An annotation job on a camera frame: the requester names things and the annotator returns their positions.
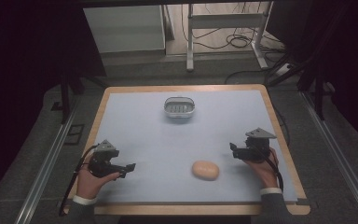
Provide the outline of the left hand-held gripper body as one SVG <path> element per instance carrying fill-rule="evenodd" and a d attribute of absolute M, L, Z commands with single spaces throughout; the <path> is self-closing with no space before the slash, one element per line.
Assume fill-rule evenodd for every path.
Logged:
<path fill-rule="evenodd" d="M 117 157 L 119 151 L 107 140 L 103 140 L 94 150 L 89 160 L 89 170 L 96 177 L 105 177 L 117 173 L 119 168 L 110 161 Z"/>

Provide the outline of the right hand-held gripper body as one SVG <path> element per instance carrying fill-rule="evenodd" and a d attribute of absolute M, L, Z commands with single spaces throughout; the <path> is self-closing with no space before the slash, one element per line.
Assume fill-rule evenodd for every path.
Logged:
<path fill-rule="evenodd" d="M 245 161 L 262 162 L 270 155 L 269 140 L 276 136 L 261 128 L 252 130 L 246 135 Z"/>

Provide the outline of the grey metal basket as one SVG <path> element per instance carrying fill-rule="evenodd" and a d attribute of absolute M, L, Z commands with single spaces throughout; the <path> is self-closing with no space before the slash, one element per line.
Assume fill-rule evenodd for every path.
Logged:
<path fill-rule="evenodd" d="M 164 112 L 169 118 L 191 118 L 195 111 L 195 103 L 189 97 L 169 97 L 164 103 Z"/>

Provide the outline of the person's left hand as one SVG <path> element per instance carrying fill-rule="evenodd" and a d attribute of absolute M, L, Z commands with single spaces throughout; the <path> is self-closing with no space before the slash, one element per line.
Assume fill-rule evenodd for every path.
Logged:
<path fill-rule="evenodd" d="M 119 173 L 112 173 L 104 177 L 94 176 L 89 168 L 90 156 L 82 163 L 77 177 L 76 196 L 87 200 L 93 200 L 98 195 L 103 185 L 119 178 Z"/>

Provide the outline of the person's right hand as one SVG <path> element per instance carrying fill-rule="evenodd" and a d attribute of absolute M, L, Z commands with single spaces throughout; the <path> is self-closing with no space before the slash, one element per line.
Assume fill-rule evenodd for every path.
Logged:
<path fill-rule="evenodd" d="M 268 161 L 263 162 L 253 162 L 253 161 L 245 161 L 247 165 L 251 167 L 251 169 L 255 172 L 255 174 L 259 177 L 262 187 L 266 188 L 277 188 L 279 187 L 278 184 L 278 177 L 270 166 Z"/>

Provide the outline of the light blue table mat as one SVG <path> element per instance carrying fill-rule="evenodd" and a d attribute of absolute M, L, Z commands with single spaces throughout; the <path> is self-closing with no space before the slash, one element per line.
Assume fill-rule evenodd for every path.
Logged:
<path fill-rule="evenodd" d="M 166 116 L 167 92 L 111 93 L 96 140 L 118 151 L 112 162 L 136 163 L 133 172 L 103 186 L 102 203 L 257 203 L 261 183 L 235 159 L 229 143 L 243 147 L 245 134 L 274 131 L 260 91 L 190 91 L 189 119 Z M 195 161 L 219 167 L 214 181 L 192 174 Z"/>

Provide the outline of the black stand leg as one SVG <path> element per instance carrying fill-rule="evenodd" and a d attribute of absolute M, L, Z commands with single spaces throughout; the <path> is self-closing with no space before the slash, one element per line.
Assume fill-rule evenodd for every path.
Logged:
<path fill-rule="evenodd" d="M 62 124 L 64 124 L 70 115 L 69 90 L 74 95 L 84 93 L 84 86 L 78 75 L 61 75 L 61 96 L 62 96 Z"/>
<path fill-rule="evenodd" d="M 316 63 L 310 63 L 305 67 L 300 80 L 297 82 L 297 88 L 300 91 L 307 91 L 311 84 L 314 84 L 314 111 L 319 119 L 324 120 L 324 73 L 322 67 Z"/>

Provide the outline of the white power strip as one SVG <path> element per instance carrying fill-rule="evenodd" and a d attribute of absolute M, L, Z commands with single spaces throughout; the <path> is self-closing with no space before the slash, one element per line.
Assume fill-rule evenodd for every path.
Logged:
<path fill-rule="evenodd" d="M 285 63 L 281 68 L 279 68 L 275 72 L 275 75 L 280 77 L 280 76 L 284 75 L 286 72 L 288 72 L 289 70 L 291 70 L 292 68 L 293 68 L 293 66 L 290 63 Z"/>

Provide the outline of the white metal stand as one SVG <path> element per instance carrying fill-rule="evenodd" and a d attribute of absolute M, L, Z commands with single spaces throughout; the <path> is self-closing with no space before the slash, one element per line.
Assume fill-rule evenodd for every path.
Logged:
<path fill-rule="evenodd" d="M 194 70 L 193 30 L 213 28 L 255 28 L 255 40 L 251 47 L 262 70 L 268 68 L 268 64 L 261 53 L 260 43 L 269 19 L 272 2 L 267 2 L 265 9 L 260 13 L 231 13 L 231 14 L 194 14 L 193 5 L 187 7 L 187 48 L 186 70 Z"/>

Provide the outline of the white cabinet panel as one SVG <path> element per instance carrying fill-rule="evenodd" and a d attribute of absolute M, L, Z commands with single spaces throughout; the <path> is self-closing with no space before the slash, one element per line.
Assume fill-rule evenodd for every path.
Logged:
<path fill-rule="evenodd" d="M 83 9 L 100 53 L 165 49 L 161 6 Z"/>

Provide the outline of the black floor frame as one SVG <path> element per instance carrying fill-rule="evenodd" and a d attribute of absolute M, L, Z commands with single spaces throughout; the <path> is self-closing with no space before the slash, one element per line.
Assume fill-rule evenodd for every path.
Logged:
<path fill-rule="evenodd" d="M 64 138 L 64 144 L 66 146 L 78 145 L 81 140 L 84 127 L 84 124 L 71 125 L 67 135 Z"/>

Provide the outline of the aluminium floor rail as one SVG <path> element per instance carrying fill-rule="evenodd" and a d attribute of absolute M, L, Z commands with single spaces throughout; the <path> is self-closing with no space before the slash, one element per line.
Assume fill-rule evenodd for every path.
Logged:
<path fill-rule="evenodd" d="M 69 113 L 67 121 L 61 125 L 58 133 L 56 134 L 51 147 L 48 150 L 47 156 L 44 158 L 41 168 L 34 180 L 27 197 L 25 198 L 21 210 L 15 219 L 14 224 L 30 224 L 35 209 L 41 199 L 42 193 L 48 183 L 48 179 L 53 170 L 54 164 L 59 157 L 66 135 L 73 123 L 76 111 L 79 105 L 79 100 L 75 99 L 72 104 L 72 111 Z"/>
<path fill-rule="evenodd" d="M 314 120 L 319 132 L 321 133 L 327 147 L 334 159 L 335 163 L 337 164 L 338 170 L 341 172 L 342 176 L 345 179 L 349 189 L 352 192 L 352 195 L 355 201 L 358 203 L 358 176 L 353 171 L 350 163 L 345 158 L 341 147 L 338 145 L 334 135 L 332 135 L 330 129 L 326 122 L 317 115 L 314 110 L 314 102 L 312 102 L 311 97 L 304 92 L 299 94 L 303 100 L 305 101 L 306 107 L 309 110 L 310 116 Z"/>

